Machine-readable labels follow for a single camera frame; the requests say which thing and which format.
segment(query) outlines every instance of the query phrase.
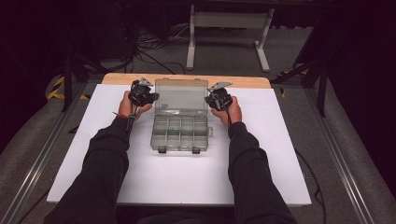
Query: finger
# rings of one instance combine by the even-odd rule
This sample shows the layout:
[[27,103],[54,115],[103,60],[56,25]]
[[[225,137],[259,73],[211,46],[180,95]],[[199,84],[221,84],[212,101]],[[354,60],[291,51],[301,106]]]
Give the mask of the finger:
[[237,105],[238,104],[238,98],[236,98],[236,96],[231,96],[231,98],[233,99],[232,105]]
[[144,112],[150,110],[151,108],[152,108],[152,105],[143,105],[142,107],[140,107],[139,113],[144,113]]
[[220,113],[220,112],[219,112],[217,109],[211,108],[210,111],[212,111],[212,114],[213,114],[214,116],[219,117],[219,113]]
[[123,99],[128,99],[129,98],[129,93],[131,93],[131,92],[130,91],[125,91]]

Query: white tabletop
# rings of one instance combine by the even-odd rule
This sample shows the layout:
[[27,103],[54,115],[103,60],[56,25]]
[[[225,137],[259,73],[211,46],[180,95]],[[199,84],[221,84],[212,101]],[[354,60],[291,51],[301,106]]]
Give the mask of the white tabletop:
[[[117,112],[126,85],[97,85],[78,132],[56,176],[48,201],[57,203],[81,171],[90,139],[107,127]],[[311,204],[288,130],[271,89],[237,89],[243,120],[267,152],[272,178],[288,205]],[[227,130],[210,112],[213,128],[207,151],[200,154],[168,151],[160,154],[150,147],[154,109],[142,115],[131,133],[130,166],[118,203],[231,205],[233,190],[228,179]]]

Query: black sleeve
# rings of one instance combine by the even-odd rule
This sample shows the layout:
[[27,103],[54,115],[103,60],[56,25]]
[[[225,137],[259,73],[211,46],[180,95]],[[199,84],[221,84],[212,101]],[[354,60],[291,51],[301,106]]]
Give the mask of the black sleeve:
[[115,206],[129,166],[126,124],[115,118],[91,139],[81,173],[44,223],[117,223]]
[[274,185],[268,159],[243,122],[231,126],[228,176],[236,223],[296,223]]

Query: metal rail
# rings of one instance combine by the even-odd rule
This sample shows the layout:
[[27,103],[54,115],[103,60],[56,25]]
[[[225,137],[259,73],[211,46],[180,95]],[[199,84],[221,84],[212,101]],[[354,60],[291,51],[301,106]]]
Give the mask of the metal rail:
[[35,160],[35,163],[31,167],[28,175],[26,176],[23,184],[21,185],[20,190],[18,191],[17,195],[15,196],[14,200],[12,201],[11,205],[9,206],[6,214],[3,216],[1,220],[2,224],[12,224],[17,222],[17,218],[19,217],[23,206],[25,205],[27,199],[29,198],[30,194],[32,193],[35,184],[38,181],[38,178],[41,176],[47,161],[50,158],[52,151],[55,149],[55,144],[59,138],[60,132],[67,121],[68,117],[70,116],[71,112],[73,111],[74,107],[76,106],[78,97],[83,93],[85,89],[85,83],[78,83],[77,87],[73,94],[73,99],[71,105],[68,107],[66,111],[64,111],[53,127],[47,142],[42,147],[40,153]]
[[356,214],[361,223],[363,224],[372,224],[374,223],[372,216],[366,206],[366,203],[363,200],[361,192],[355,182],[355,179],[350,173],[349,168],[347,166],[346,161],[341,153],[337,142],[332,134],[332,130],[329,127],[329,123],[325,118],[320,115],[320,112],[317,108],[317,98],[312,89],[305,89],[306,98],[308,99],[309,104],[315,111],[316,118],[318,119],[318,123],[326,135],[327,140],[329,141],[329,145],[331,148],[332,159],[334,160],[335,166],[337,167],[338,174],[341,176],[341,179],[346,188],[346,192],[349,195],[350,201],[352,201],[352,205],[355,208]]

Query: gray carpet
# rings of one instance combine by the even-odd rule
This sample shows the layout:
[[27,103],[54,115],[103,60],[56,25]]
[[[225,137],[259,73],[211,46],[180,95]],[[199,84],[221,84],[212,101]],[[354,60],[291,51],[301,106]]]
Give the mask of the gray carpet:
[[[310,29],[298,28],[292,30],[271,29],[264,45],[264,52],[271,72],[264,74],[253,48],[253,41],[260,36],[260,31],[245,30],[239,35],[228,35],[219,30],[201,31],[196,36],[194,69],[187,71],[187,74],[274,78],[278,72],[291,69],[292,63],[310,32]],[[187,49],[188,41],[179,39],[162,49],[149,50],[147,53],[162,63],[181,63],[185,66]],[[166,64],[166,66],[178,74],[183,73],[177,64]],[[134,66],[128,66],[128,71],[132,69],[134,73],[167,74],[167,71],[158,64],[143,63],[139,60],[134,61]],[[100,80],[91,80],[85,93],[93,92],[95,82],[100,82]],[[361,223],[334,165],[329,144],[318,125],[314,110],[310,107],[304,90],[289,86],[286,88],[286,97],[281,97],[278,89],[276,89],[276,96],[292,143],[304,155],[318,177],[327,208],[328,223]],[[79,125],[88,102],[89,100],[78,100],[75,110],[72,111],[71,117],[62,130],[49,162],[21,212],[22,214],[50,187],[52,178],[56,175],[73,140],[74,135],[68,131]],[[2,199],[0,201],[0,217],[6,213],[17,194],[37,154],[44,146],[56,119],[60,116],[62,107],[63,100],[50,99],[15,135],[0,156],[0,198]],[[375,169],[361,140],[339,105],[331,86],[327,92],[325,111],[326,119],[342,149],[374,222],[396,223],[395,199]],[[300,164],[306,174],[306,184],[313,204],[292,207],[291,212],[299,223],[322,223],[322,210],[313,196],[316,190],[315,182],[304,163],[300,161]],[[44,216],[53,207],[54,204],[47,203],[45,199],[41,200],[22,223],[41,223]]]

